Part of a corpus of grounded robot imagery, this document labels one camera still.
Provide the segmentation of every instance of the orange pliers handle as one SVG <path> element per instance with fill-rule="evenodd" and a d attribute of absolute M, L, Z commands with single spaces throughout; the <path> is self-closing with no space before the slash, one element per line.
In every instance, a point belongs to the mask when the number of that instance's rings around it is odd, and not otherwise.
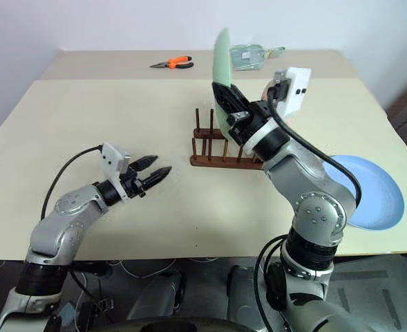
<path fill-rule="evenodd" d="M 186 62 L 186 61 L 191 61 L 192 57 L 177 57 L 175 59 L 169 59 L 168 60 L 168 67 L 169 68 L 179 68 L 179 69 L 185 69 L 185 68 L 191 68 L 194 63 L 189 62 L 188 64 L 179 64 L 180 62 Z"/>

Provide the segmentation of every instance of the white tabletop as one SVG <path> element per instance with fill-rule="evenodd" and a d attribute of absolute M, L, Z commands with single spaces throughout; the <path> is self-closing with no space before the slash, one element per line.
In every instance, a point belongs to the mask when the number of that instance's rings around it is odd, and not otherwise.
<path fill-rule="evenodd" d="M 237 80 L 250 99 L 267 80 Z M 60 167 L 102 142 L 134 159 L 157 154 L 172 165 L 143 199 L 118 203 L 88 231 L 78 259 L 254 256 L 290 228 L 290 204 L 261 171 L 192 167 L 194 109 L 202 125 L 214 106 L 211 80 L 36 81 L 0 128 L 0 259 L 23 259 L 41 205 Z M 382 166 L 406 209 L 393 229 L 345 229 L 340 255 L 407 252 L 407 147 L 359 79 L 313 79 L 294 128 L 328 154 Z M 214 154 L 222 147 L 214 145 Z M 98 154 L 77 160 L 48 209 L 67 191 L 103 180 Z"/>

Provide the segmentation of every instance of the blue plate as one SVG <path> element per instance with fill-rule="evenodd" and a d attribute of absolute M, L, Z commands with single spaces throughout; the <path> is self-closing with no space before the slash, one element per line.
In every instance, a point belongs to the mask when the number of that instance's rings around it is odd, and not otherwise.
<path fill-rule="evenodd" d="M 399 223 L 404 213 L 401 190 L 380 166 L 357 156 L 334 156 L 349 169 L 361 186 L 360 205 L 349 223 L 364 230 L 387 230 Z M 355 196 L 352 182 L 335 167 L 324 163 L 325 171 L 336 182 L 346 186 Z"/>

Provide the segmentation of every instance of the silver robot arm segment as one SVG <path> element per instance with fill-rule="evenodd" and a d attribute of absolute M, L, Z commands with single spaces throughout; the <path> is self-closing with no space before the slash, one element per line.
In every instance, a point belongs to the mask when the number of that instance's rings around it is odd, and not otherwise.
<path fill-rule="evenodd" d="M 89 227 L 117 202 L 145 196 L 146 190 L 171 171 L 171 167 L 163 167 L 140 180 L 138 172 L 149 167 L 157 156 L 145 156 L 129 164 L 129 154 L 108 143 L 103 144 L 101 153 L 107 180 L 63 195 L 32 231 L 19 281 L 0 314 L 0 330 L 8 330 L 9 326 L 13 331 L 18 329 L 22 317 L 12 313 L 40 314 L 42 319 L 36 326 L 55 324 L 50 314 L 59 305 L 68 269 Z"/>
<path fill-rule="evenodd" d="M 287 115 L 300 108 L 309 75 L 306 68 L 276 73 L 277 111 Z M 337 246 L 356 209 L 351 192 L 326 174 L 318 156 L 277 125 L 267 101 L 249 102 L 234 85 L 213 82 L 213 90 L 216 106 L 227 113 L 229 135 L 264 161 L 265 173 L 294 209 L 281 262 L 265 271 L 271 307 L 293 332 L 374 331 L 324 301 Z"/>

